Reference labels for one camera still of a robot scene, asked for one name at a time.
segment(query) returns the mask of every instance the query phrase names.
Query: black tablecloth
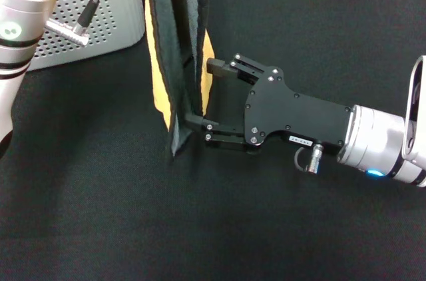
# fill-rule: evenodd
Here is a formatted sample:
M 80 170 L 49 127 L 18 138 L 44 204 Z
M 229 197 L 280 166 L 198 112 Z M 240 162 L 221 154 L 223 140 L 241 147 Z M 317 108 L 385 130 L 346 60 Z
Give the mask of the black tablecloth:
M 283 68 L 295 91 L 403 115 L 426 0 L 210 0 L 218 58 Z M 214 84 L 242 122 L 248 86 Z M 0 161 L 2 280 L 424 280 L 426 191 L 296 147 L 258 156 L 194 135 L 166 162 L 146 41 L 29 73 Z

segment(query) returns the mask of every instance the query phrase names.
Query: cloth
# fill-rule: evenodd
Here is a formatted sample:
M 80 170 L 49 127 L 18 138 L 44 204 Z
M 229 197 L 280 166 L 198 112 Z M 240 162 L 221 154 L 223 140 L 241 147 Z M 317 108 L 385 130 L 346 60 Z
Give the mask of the cloth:
M 185 114 L 201 115 L 208 104 L 212 77 L 206 75 L 206 60 L 214 53 L 205 37 L 207 8 L 208 0 L 146 0 L 154 102 L 173 155 L 190 134 Z

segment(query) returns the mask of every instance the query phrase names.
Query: metal connector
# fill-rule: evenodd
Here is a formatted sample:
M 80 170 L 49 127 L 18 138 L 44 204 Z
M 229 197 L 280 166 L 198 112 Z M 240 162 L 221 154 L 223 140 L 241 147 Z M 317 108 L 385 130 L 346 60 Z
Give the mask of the metal connector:
M 87 31 L 87 27 L 83 27 L 79 23 L 76 23 L 73 27 L 73 32 L 78 34 L 79 36 L 83 36 Z
M 311 161 L 306 171 L 310 173 L 314 173 L 314 174 L 318 173 L 318 167 L 320 166 L 323 150 L 324 150 L 324 147 L 320 144 L 316 144 L 314 146 L 314 148 L 312 149 Z
M 57 35 L 64 37 L 66 40 L 71 41 L 79 46 L 87 46 L 89 43 L 90 35 L 88 33 L 83 33 L 79 35 L 73 31 L 73 28 L 65 23 L 61 23 L 54 19 L 49 18 L 46 22 L 45 27 L 56 33 Z

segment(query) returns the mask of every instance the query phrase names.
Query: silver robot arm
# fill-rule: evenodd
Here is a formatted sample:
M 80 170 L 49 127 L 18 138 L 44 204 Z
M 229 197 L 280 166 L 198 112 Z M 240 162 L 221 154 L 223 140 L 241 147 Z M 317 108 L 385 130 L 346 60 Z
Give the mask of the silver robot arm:
M 90 0 L 75 27 L 50 18 L 57 0 L 0 0 L 0 158 L 9 146 L 11 109 L 45 28 L 80 46 L 99 0 Z
M 425 60 L 422 56 L 414 65 L 405 120 L 366 107 L 352 108 L 338 162 L 372 175 L 426 186 L 426 90 L 421 88 Z
M 13 130 L 11 108 L 57 0 L 0 0 L 0 153 Z

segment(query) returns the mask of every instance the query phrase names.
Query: ventilation holes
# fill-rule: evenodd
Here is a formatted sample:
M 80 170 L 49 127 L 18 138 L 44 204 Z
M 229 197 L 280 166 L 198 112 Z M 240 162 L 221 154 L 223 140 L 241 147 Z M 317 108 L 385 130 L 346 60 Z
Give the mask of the ventilation holes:
M 87 0 L 58 0 L 57 8 L 53 12 L 53 18 L 73 26 L 86 7 L 86 4 Z M 110 10 L 109 0 L 101 0 L 92 25 L 88 30 L 88 33 L 91 35 L 89 46 L 99 47 L 99 45 L 108 42 L 113 35 L 113 29 L 116 29 L 116 22 Z M 51 31 L 45 31 L 38 44 L 34 58 L 42 60 L 47 56 L 56 56 L 80 49 L 84 51 L 84 47 L 76 46 Z

